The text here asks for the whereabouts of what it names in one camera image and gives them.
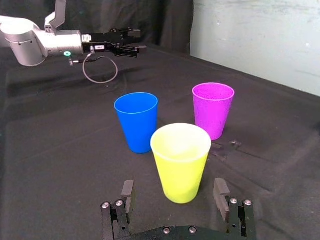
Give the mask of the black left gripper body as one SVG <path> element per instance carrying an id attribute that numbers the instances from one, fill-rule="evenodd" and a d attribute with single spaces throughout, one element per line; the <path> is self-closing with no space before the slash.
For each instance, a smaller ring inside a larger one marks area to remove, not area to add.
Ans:
<path id="1" fill-rule="evenodd" d="M 106 33 L 82 33 L 81 44 L 86 54 L 93 52 L 116 54 L 117 50 L 123 46 L 123 34 L 116 29 Z"/>

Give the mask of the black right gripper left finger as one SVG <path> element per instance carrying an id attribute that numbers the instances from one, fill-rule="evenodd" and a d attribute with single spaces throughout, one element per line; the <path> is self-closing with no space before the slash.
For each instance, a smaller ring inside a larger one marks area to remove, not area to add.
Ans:
<path id="1" fill-rule="evenodd" d="M 120 240 L 131 235 L 129 224 L 135 204 L 135 182 L 126 180 L 121 198 L 114 203 L 104 201 L 100 205 L 103 240 Z"/>

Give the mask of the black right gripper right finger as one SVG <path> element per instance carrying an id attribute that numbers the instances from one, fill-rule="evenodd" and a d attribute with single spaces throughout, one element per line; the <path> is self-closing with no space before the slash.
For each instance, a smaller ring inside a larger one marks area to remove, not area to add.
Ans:
<path id="1" fill-rule="evenodd" d="M 257 236 L 254 204 L 250 199 L 238 200 L 231 196 L 227 182 L 215 178 L 213 197 L 223 221 L 227 224 L 223 238 L 255 238 Z"/>

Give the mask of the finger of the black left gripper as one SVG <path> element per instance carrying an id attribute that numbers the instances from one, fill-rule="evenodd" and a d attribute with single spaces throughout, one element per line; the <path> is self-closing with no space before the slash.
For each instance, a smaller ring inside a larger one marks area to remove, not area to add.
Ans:
<path id="1" fill-rule="evenodd" d="M 140 29 L 123 28 L 120 30 L 120 32 L 121 32 L 121 39 L 123 41 L 133 41 L 135 39 L 141 38 Z"/>
<path id="2" fill-rule="evenodd" d="M 123 45 L 123 46 L 116 46 L 112 50 L 113 54 L 116 57 L 131 57 L 131 58 L 137 58 L 139 54 L 144 54 L 147 52 L 147 46 L 146 45 Z"/>

